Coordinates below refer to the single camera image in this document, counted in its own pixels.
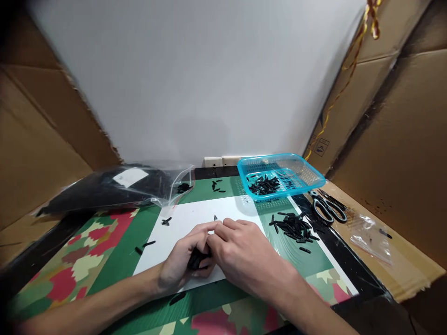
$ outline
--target blue plastic basket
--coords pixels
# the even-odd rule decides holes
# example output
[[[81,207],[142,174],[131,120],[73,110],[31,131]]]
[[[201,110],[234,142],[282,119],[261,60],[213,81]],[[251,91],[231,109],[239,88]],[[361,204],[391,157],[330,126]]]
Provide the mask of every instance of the blue plastic basket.
[[[325,184],[324,176],[297,154],[247,157],[237,163],[247,194],[256,202],[266,202],[309,192]],[[278,177],[280,188],[272,194],[257,195],[249,187],[261,176]]]

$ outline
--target yellow cord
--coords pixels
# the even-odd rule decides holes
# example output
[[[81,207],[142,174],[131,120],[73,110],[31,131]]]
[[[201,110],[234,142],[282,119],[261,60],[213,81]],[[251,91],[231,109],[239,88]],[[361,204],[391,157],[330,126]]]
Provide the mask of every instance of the yellow cord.
[[[381,5],[382,0],[366,0],[366,1],[367,1],[367,5],[365,7],[365,13],[363,14],[363,19],[360,24],[359,32],[355,36],[354,42],[349,47],[349,50],[346,54],[346,59],[343,62],[343,66],[342,66],[342,71],[352,69],[351,73],[349,74],[349,79],[348,79],[347,83],[345,84],[345,86],[341,89],[339,94],[335,97],[332,104],[329,106],[329,108],[326,112],[326,118],[323,123],[323,127],[321,128],[321,131],[318,133],[318,135],[315,137],[315,139],[310,144],[309,153],[307,154],[305,160],[309,159],[309,157],[312,153],[312,147],[315,145],[317,140],[320,138],[321,134],[324,133],[326,126],[327,126],[327,121],[329,120],[329,114],[331,113],[331,110],[334,108],[335,103],[337,102],[337,100],[340,98],[342,93],[346,90],[349,83],[351,82],[352,76],[354,75],[355,68],[357,67],[357,62],[359,59],[360,49],[363,44],[363,39],[365,37],[366,32],[368,31],[368,17],[369,16],[371,16],[371,19],[372,19],[372,24],[371,24],[372,37],[375,40],[377,40],[380,37],[379,21],[377,20],[377,10],[378,10],[379,6]],[[357,44],[358,44],[358,47],[357,47],[357,51],[355,52],[354,61],[349,66],[346,66],[346,61],[348,60],[349,55],[351,54],[352,50],[354,49],[354,46],[356,46]]]

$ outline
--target small plastic bag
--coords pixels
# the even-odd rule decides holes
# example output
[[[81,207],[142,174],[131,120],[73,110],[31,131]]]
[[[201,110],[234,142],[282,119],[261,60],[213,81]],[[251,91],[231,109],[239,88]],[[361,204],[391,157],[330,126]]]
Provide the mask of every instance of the small plastic bag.
[[[194,165],[131,163],[96,171],[63,189],[36,216],[82,210],[175,205],[194,185]]]
[[[392,265],[386,228],[368,216],[355,213],[351,224],[351,241],[370,255]]]

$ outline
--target left hand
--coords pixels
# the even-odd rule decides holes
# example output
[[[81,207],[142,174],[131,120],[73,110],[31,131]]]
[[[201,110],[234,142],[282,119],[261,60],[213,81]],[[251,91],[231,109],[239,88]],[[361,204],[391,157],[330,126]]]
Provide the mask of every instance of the left hand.
[[[208,253],[209,247],[206,244],[208,232],[214,230],[217,224],[222,225],[222,222],[199,224],[188,235],[177,241],[168,258],[160,264],[158,287],[161,292],[176,292],[185,285],[191,276],[207,278],[211,274],[216,265],[212,258],[205,258],[201,261],[200,269],[194,272],[188,270],[186,266],[195,247],[204,254]]]

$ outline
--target electrical outlet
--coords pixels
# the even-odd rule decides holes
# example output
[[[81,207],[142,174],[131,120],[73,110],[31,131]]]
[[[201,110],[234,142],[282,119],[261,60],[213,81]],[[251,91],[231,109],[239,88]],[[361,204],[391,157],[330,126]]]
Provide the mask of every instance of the electrical outlet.
[[[223,156],[223,166],[236,166],[237,162],[241,160],[241,156]]]
[[[205,157],[205,167],[216,168],[223,166],[222,157]]]

